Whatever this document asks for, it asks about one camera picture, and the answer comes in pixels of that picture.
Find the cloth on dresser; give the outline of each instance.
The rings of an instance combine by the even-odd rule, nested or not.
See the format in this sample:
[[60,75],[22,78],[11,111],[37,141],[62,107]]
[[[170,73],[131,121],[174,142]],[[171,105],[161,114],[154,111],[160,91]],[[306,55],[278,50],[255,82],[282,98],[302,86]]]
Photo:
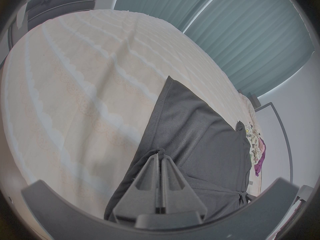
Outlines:
[[262,152],[259,149],[260,133],[254,128],[251,122],[246,126],[245,131],[247,134],[247,139],[250,143],[251,163],[256,165],[262,156]]
[[256,171],[256,176],[257,177],[259,176],[259,173],[260,173],[261,168],[262,168],[262,163],[263,163],[264,158],[266,156],[266,144],[264,143],[262,138],[259,138],[259,141],[262,142],[263,152],[262,152],[262,156],[261,156],[260,160],[258,161],[258,163],[254,165],[254,170]]
[[211,221],[246,205],[251,161],[245,126],[234,130],[206,102],[170,76],[154,106],[138,150],[124,179],[111,197],[104,219],[147,159],[164,149],[198,195]]

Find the bed sheet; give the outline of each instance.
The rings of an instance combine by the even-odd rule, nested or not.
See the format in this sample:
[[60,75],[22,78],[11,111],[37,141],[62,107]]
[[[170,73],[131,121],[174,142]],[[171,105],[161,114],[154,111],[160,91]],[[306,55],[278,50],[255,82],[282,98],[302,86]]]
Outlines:
[[7,56],[1,84],[6,138],[27,183],[42,179],[102,218],[168,75],[232,127],[252,120],[226,74],[164,20],[91,10],[28,32]]

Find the bed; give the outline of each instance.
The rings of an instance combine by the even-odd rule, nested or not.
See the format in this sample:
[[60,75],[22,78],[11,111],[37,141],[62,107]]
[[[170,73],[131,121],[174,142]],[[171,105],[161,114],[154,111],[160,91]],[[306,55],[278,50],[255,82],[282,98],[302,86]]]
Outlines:
[[[260,129],[250,101],[164,20],[90,10],[29,31],[7,56],[1,82],[5,135],[27,183],[42,179],[103,218],[168,75],[233,128],[242,121]],[[252,167],[249,194],[260,194],[261,176]]]

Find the purple fabric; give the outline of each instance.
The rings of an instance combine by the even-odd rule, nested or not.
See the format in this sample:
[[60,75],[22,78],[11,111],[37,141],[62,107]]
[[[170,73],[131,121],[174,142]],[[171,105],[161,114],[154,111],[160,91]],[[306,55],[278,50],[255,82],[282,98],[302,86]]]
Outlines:
[[262,156],[261,156],[260,160],[258,161],[258,163],[254,165],[254,170],[256,171],[256,176],[257,177],[259,176],[259,172],[261,171],[262,163],[263,163],[263,160],[264,160],[264,158],[266,156],[266,149],[267,149],[266,148],[266,144],[264,144],[263,139],[262,138],[260,138],[260,139],[261,139],[261,141],[262,141],[262,143],[264,145],[264,151],[263,151]]

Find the black garment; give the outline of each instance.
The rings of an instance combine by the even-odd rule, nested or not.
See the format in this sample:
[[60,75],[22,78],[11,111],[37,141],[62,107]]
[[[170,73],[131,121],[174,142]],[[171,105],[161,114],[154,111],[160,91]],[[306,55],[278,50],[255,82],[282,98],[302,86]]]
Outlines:
[[154,106],[138,150],[111,197],[109,218],[148,158],[164,149],[206,205],[206,221],[246,204],[251,169],[250,143],[242,122],[236,131],[206,102],[168,77]]

